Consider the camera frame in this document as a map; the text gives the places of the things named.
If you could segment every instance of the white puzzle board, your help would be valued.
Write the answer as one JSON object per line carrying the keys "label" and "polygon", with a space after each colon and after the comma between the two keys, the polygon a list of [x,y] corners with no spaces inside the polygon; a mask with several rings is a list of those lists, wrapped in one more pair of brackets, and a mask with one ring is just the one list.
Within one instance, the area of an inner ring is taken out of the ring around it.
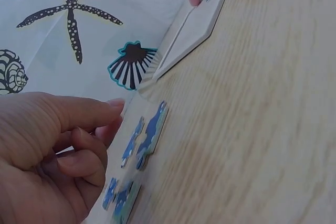
{"label": "white puzzle board", "polygon": [[153,75],[154,80],[163,76],[211,35],[223,3],[224,0],[202,0],[195,8],[187,4],[182,6],[159,47],[162,60]]}

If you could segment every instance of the puzzle piece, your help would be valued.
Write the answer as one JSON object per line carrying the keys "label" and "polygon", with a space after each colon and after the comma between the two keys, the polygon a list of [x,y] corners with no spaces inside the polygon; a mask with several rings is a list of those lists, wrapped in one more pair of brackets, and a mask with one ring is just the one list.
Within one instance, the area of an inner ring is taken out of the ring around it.
{"label": "puzzle piece", "polygon": [[139,123],[137,125],[137,127],[135,128],[131,139],[128,143],[128,146],[124,152],[124,154],[122,155],[122,162],[121,162],[121,168],[124,168],[126,166],[127,160],[130,156],[132,156],[133,154],[133,150],[135,148],[135,140],[138,138],[138,136],[140,135],[142,129],[144,126],[144,118],[143,116],[140,118]]}
{"label": "puzzle piece", "polygon": [[139,194],[141,185],[130,180],[116,196],[116,208],[114,209],[112,219],[115,224],[126,224],[133,209],[135,200]]}
{"label": "puzzle piece", "polygon": [[168,107],[165,101],[161,102],[155,116],[149,121],[146,128],[146,139],[138,148],[136,169],[143,168],[146,157],[155,150],[157,141],[163,128],[164,121],[167,117]]}
{"label": "puzzle piece", "polygon": [[116,187],[118,185],[118,180],[116,178],[111,178],[109,187],[107,188],[107,190],[105,191],[105,195],[104,195],[104,199],[103,199],[103,208],[107,211],[111,202],[114,202],[115,198],[116,198]]}

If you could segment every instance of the wooden table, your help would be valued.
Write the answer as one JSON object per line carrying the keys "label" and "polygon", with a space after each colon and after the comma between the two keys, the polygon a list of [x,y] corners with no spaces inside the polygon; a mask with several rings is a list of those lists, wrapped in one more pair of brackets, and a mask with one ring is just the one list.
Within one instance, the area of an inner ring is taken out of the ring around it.
{"label": "wooden table", "polygon": [[111,174],[140,116],[168,102],[129,223],[336,223],[335,18],[336,0],[226,0],[109,150]]}

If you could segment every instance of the spiral shell print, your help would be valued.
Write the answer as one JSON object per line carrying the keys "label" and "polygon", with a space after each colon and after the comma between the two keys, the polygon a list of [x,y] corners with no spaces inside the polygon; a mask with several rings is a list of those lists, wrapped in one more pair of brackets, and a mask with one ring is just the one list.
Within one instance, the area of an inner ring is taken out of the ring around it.
{"label": "spiral shell print", "polygon": [[0,50],[0,94],[19,93],[28,77],[20,58],[9,50]]}

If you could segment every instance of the starfish print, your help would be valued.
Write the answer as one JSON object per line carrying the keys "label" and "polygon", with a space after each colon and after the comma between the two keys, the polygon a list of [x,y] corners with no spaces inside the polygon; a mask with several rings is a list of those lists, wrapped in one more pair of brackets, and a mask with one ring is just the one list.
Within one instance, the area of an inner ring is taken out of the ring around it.
{"label": "starfish print", "polygon": [[116,17],[112,16],[111,14],[107,12],[104,12],[103,10],[100,10],[92,6],[79,4],[78,0],[65,0],[65,1],[66,3],[63,5],[52,7],[52,8],[47,8],[44,10],[40,10],[34,14],[31,14],[24,21],[18,24],[17,28],[29,26],[33,22],[39,19],[42,19],[47,16],[52,16],[55,13],[58,13],[62,10],[68,10],[67,28],[68,28],[68,33],[70,37],[70,42],[71,42],[72,49],[75,52],[76,60],[79,64],[81,64],[83,61],[83,55],[82,55],[82,49],[81,49],[80,39],[78,35],[77,21],[73,13],[75,9],[82,10],[84,12],[88,12],[91,14],[95,14],[98,17],[111,21],[112,23],[115,23],[119,26],[121,26],[123,23]]}

